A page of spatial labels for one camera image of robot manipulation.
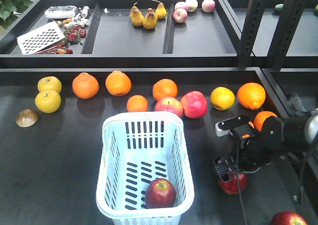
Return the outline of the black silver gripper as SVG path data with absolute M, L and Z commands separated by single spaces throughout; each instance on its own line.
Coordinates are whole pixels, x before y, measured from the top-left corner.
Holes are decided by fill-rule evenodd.
M 267 149 L 261 144 L 260 135 L 247 116 L 217 122 L 215 131 L 218 137 L 231 135 L 236 143 L 229 155 L 213 160 L 215 174 L 223 182 L 231 181 L 231 174 L 255 173 L 283 155 L 282 151 Z

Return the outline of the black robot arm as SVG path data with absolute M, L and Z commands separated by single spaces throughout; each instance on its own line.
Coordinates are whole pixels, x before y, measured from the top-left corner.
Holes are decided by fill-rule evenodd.
M 228 182 L 230 174 L 254 173 L 289 152 L 315 150 L 318 114 L 312 111 L 289 118 L 270 116 L 261 131 L 249 124 L 247 116 L 237 116 L 216 123 L 215 131 L 219 137 L 230 134 L 236 142 L 229 155 L 213 161 L 215 174 Z

